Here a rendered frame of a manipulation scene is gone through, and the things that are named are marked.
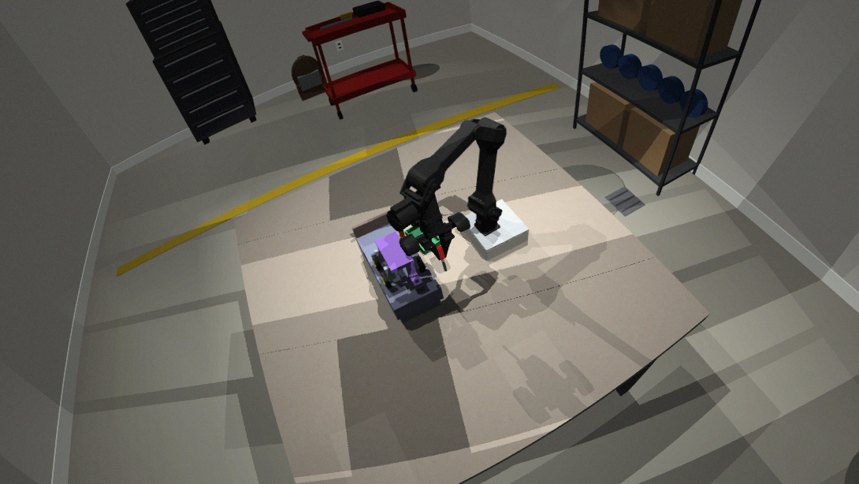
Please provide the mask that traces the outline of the red-headed stop pin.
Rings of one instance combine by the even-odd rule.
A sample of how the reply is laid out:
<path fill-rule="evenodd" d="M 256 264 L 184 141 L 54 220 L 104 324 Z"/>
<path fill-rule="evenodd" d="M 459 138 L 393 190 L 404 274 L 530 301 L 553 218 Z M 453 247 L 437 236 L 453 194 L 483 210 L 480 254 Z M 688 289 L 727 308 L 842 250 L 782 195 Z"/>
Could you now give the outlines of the red-headed stop pin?
<path fill-rule="evenodd" d="M 446 267 L 445 262 L 444 262 L 444 258 L 445 258 L 445 256 L 444 256 L 444 251 L 443 251 L 442 246 L 438 246 L 438 247 L 437 247 L 437 250 L 438 250 L 439 256 L 440 256 L 440 258 L 441 258 L 441 261 L 442 261 L 442 264 L 443 264 L 443 267 L 444 267 L 444 271 L 446 272 L 446 271 L 447 271 L 447 267 Z"/>

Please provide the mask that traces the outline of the green tray floor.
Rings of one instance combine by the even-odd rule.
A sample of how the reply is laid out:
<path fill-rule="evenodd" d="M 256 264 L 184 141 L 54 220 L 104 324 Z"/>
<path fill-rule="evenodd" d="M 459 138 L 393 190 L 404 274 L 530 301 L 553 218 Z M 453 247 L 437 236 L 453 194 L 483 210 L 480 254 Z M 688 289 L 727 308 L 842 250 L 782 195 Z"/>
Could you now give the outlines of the green tray floor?
<path fill-rule="evenodd" d="M 419 235 L 423 234 L 423 232 L 421 232 L 421 231 L 420 231 L 420 228 L 419 228 L 419 227 L 418 227 L 418 228 L 416 228 L 416 229 L 414 229 L 414 230 L 412 230 L 411 232 L 408 232 L 408 233 L 409 233 L 409 234 L 411 234 L 411 233 L 412 233 L 412 235 L 413 235 L 414 237 L 417 237 L 417 236 L 419 236 Z M 435 244 L 438 240 L 437 240 L 436 238 L 433 238 L 433 239 L 432 239 L 432 241 L 433 241 L 433 243 Z"/>

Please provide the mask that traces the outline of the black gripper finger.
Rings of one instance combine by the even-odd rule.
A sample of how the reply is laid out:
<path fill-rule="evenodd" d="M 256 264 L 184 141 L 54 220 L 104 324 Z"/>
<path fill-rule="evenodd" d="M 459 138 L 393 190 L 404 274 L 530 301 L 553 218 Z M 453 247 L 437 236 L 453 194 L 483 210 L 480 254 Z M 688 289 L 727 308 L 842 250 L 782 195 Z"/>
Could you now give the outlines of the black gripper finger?
<path fill-rule="evenodd" d="M 455 238 L 454 233 L 452 235 L 447 236 L 447 237 L 439 235 L 440 243 L 441 243 L 441 246 L 443 248 L 445 258 L 447 257 L 447 254 L 448 254 L 449 245 L 452 242 L 452 239 L 454 239 L 454 238 Z"/>
<path fill-rule="evenodd" d="M 433 241 L 432 241 L 432 243 L 433 243 Z M 423 247 L 423 246 L 422 246 L 422 247 Z M 424 248 L 424 247 L 423 247 L 423 248 Z M 431 250 L 431 252 L 435 254 L 435 256 L 438 258 L 438 260 L 439 260 L 439 262 L 440 262 L 441 258 L 440 258 L 440 256 L 439 256 L 439 253 L 438 253 L 437 247 L 436 247 L 436 245 L 435 245 L 434 243 L 433 243 L 432 245 L 430 245 L 429 247 L 424 248 L 424 250 L 426 250 L 426 251 Z"/>

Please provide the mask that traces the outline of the green tray rim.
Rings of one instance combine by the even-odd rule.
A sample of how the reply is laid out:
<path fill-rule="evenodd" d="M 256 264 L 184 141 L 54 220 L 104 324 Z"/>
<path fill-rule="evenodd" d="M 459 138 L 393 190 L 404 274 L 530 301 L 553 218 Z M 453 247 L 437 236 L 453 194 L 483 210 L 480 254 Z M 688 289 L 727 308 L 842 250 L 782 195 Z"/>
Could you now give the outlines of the green tray rim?
<path fill-rule="evenodd" d="M 404 231 L 404 232 L 405 232 L 405 236 L 409 235 L 409 233 L 408 233 L 408 232 L 411 232 L 412 230 L 414 230 L 414 229 L 416 229 L 416 228 L 418 228 L 418 226 L 415 226 L 415 227 L 413 227 L 413 226 L 412 226 L 412 227 L 410 227 L 409 229 L 405 229 L 405 231 Z M 440 243 L 440 239 L 439 239 L 439 237 L 438 237 L 438 236 L 436 236 L 435 238 L 438 240 L 438 241 L 435 243 L 436 247 L 438 247 L 439 245 L 441 245 L 441 243 Z M 427 254 L 428 252 L 430 252 L 430 250 L 426 251 L 426 250 L 424 250 L 421 246 L 420 246 L 420 248 L 421 248 L 421 249 L 420 249 L 420 250 L 421 250 L 421 252 L 422 252 L 424 255 L 425 255 L 425 254 Z"/>

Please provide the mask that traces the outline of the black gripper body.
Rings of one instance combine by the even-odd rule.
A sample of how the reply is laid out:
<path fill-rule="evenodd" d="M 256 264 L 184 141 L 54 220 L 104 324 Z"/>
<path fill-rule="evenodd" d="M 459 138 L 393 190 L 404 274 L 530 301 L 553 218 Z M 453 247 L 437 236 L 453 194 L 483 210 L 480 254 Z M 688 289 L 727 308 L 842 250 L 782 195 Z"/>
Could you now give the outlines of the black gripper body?
<path fill-rule="evenodd" d="M 463 213 L 458 212 L 449 216 L 449 222 L 443 222 L 442 218 L 443 217 L 439 209 L 436 213 L 433 213 L 430 216 L 420 217 L 419 221 L 423 234 L 414 237 L 411 233 L 400 238 L 399 243 L 405 255 L 411 256 L 414 253 L 418 253 L 421 249 L 419 244 L 422 244 L 424 248 L 429 247 L 433 244 L 432 239 L 436 236 L 442 235 L 447 237 L 452 235 L 452 229 L 455 227 L 460 232 L 470 228 L 470 221 L 465 215 L 463 215 Z"/>

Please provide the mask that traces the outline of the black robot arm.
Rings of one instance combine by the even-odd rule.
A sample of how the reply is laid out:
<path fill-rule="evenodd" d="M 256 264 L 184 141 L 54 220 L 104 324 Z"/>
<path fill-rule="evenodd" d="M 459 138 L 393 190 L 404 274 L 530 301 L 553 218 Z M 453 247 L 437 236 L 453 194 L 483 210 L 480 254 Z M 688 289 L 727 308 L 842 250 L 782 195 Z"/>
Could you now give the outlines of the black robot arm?
<path fill-rule="evenodd" d="M 503 212 L 496 206 L 493 180 L 497 150 L 504 144 L 506 135 L 504 125 L 486 117 L 464 120 L 435 154 L 420 160 L 408 170 L 400 190 L 404 199 L 394 203 L 386 212 L 389 224 L 397 232 L 409 225 L 419 226 L 422 232 L 420 217 L 430 216 L 439 209 L 435 191 L 441 188 L 446 170 L 476 140 L 479 146 L 477 184 L 475 192 L 468 198 L 467 206 L 477 213 L 474 225 L 484 236 L 499 229 L 497 221 Z M 410 187 L 417 191 L 410 190 Z"/>

